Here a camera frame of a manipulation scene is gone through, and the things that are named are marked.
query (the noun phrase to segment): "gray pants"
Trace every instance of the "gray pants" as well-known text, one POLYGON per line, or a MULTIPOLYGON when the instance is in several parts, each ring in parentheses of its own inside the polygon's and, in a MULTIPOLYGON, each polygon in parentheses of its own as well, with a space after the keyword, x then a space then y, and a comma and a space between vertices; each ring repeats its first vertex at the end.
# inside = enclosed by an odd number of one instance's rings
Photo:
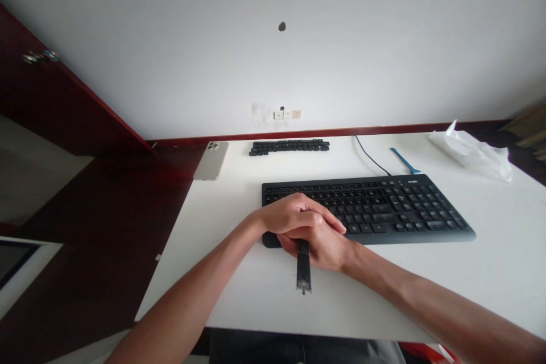
POLYGON ((209 364, 406 364, 394 341, 211 329, 209 364))

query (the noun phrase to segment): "black keyboard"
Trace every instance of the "black keyboard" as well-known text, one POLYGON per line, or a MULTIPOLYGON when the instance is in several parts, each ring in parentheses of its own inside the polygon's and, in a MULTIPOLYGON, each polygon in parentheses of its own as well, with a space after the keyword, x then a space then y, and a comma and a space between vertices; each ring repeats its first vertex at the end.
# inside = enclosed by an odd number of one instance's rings
POLYGON ((256 141, 252 144, 250 156, 269 155, 281 151, 329 151, 330 143, 322 139, 298 139, 285 141, 256 141))
MULTIPOLYGON (((476 233, 427 175, 262 184, 262 206, 301 192, 327 207, 363 245, 461 242, 476 233)), ((266 247, 281 247, 263 235, 266 247)))

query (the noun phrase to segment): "red wooden door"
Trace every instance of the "red wooden door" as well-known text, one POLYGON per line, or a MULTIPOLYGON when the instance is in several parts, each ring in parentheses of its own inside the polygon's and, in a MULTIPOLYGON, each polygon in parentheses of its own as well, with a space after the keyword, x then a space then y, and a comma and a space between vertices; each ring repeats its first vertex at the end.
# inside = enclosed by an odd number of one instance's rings
POLYGON ((0 5, 0 114, 74 155, 153 149, 0 5))

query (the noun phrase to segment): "human arm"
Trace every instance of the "human arm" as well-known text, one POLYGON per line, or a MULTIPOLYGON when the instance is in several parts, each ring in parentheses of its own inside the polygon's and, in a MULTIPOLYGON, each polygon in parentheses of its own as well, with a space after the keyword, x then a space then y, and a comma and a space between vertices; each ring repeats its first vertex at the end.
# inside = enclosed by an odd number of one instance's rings
POLYGON ((278 236, 292 255, 294 239, 306 239, 312 265, 344 273, 379 293, 465 363, 546 362, 546 341, 327 225, 301 227, 278 236))
POLYGON ((228 281, 264 232, 281 233, 325 220, 345 232, 326 208, 301 194, 252 212, 161 297, 118 345, 108 363, 182 362, 228 281))

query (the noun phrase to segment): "keyboard cable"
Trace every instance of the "keyboard cable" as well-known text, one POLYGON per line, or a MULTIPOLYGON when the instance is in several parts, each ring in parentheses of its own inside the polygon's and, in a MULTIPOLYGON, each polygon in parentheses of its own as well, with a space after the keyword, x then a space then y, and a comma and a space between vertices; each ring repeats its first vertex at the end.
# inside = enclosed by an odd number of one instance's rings
POLYGON ((368 158, 370 158, 371 161, 372 161, 374 164, 376 164, 379 168, 381 168, 382 170, 384 170, 385 173, 386 173, 387 175, 392 176, 390 173, 387 172, 387 170, 386 170, 385 168, 383 168, 381 165, 379 165, 376 161, 374 161, 374 159, 373 159, 370 155, 368 155, 368 153, 366 152, 366 150, 364 149, 364 147, 363 147, 362 144, 360 143, 360 140, 358 139, 358 137, 357 137, 355 134, 353 134, 353 136, 357 139, 358 144, 360 145, 360 148, 362 148, 362 151, 366 154, 366 156, 367 156, 368 158))

